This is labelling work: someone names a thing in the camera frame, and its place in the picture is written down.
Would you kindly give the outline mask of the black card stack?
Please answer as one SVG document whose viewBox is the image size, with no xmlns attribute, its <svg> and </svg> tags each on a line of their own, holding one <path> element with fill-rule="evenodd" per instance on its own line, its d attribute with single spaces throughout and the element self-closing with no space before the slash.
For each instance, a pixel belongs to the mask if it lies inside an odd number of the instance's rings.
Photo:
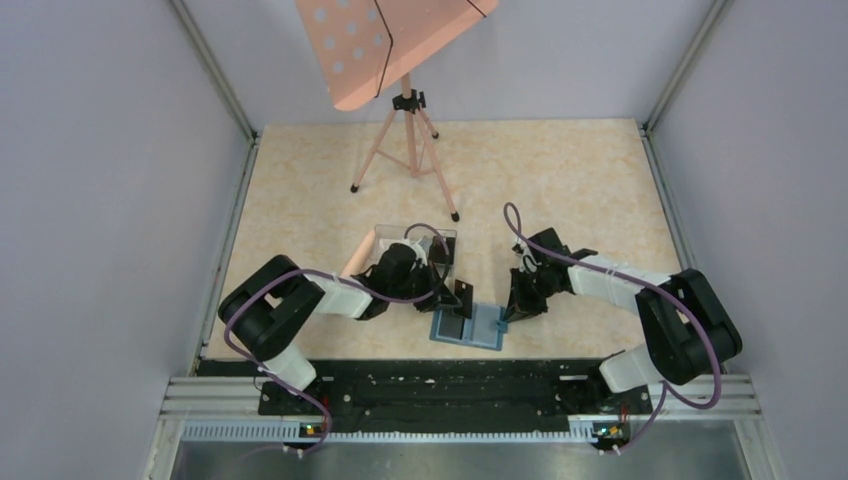
<svg viewBox="0 0 848 480">
<path fill-rule="evenodd" d="M 455 254 L 455 237 L 444 237 L 442 240 L 433 238 L 429 248 L 428 259 L 435 264 L 453 265 L 455 263 Z"/>
</svg>

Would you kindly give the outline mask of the teal card holder wallet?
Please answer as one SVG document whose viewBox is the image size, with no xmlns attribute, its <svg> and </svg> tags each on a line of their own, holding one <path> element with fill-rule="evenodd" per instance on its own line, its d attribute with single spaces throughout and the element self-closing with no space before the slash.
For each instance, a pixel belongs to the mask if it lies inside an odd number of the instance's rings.
<svg viewBox="0 0 848 480">
<path fill-rule="evenodd" d="M 435 342 L 454 344 L 470 348 L 491 351 L 501 351 L 503 337 L 508 331 L 504 322 L 505 309 L 493 304 L 474 303 L 473 317 L 465 319 L 463 337 L 461 340 L 451 340 L 437 336 L 439 320 L 444 315 L 455 315 L 451 311 L 437 311 L 433 315 L 429 339 Z"/>
</svg>

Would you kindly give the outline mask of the clear plastic box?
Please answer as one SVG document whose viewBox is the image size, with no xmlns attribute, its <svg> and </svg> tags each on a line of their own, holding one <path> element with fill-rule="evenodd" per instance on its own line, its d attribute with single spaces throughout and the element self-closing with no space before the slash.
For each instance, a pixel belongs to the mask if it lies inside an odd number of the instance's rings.
<svg viewBox="0 0 848 480">
<path fill-rule="evenodd" d="M 392 244 L 403 244 L 412 248 L 419 259 L 428 259 L 429 248 L 433 238 L 437 238 L 436 234 L 425 227 L 415 227 L 407 231 L 406 226 L 378 224 L 375 226 L 376 239 L 373 245 L 373 251 L 368 258 L 371 263 L 376 263 L 383 253 L 387 252 Z M 455 237 L 457 241 L 457 231 L 453 229 L 438 229 L 438 234 L 444 237 Z"/>
</svg>

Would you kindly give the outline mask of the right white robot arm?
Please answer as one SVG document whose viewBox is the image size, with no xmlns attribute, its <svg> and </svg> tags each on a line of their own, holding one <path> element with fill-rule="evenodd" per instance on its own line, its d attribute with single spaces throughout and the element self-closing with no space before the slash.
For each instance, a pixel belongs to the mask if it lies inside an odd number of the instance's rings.
<svg viewBox="0 0 848 480">
<path fill-rule="evenodd" d="M 542 315 L 559 293 L 589 296 L 635 315 L 643 344 L 603 360 L 586 385 L 589 404 L 612 412 L 627 391 L 654 382 L 684 385 L 743 349 L 741 336 L 706 276 L 695 269 L 654 273 L 591 249 L 570 251 L 553 228 L 516 241 L 507 323 Z"/>
</svg>

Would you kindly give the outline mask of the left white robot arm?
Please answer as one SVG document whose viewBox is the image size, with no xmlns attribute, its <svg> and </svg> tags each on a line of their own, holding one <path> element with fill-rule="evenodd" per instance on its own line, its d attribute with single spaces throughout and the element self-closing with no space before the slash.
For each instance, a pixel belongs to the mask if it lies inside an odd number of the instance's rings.
<svg viewBox="0 0 848 480">
<path fill-rule="evenodd" d="M 272 257 L 226 296 L 218 319 L 262 371 L 282 380 L 283 401 L 297 413 L 319 404 L 317 373 L 294 339 L 319 315 L 367 321 L 390 304 L 422 313 L 460 306 L 446 285 L 454 260 L 451 237 L 392 240 L 376 263 L 351 277 L 301 269 L 289 257 Z"/>
</svg>

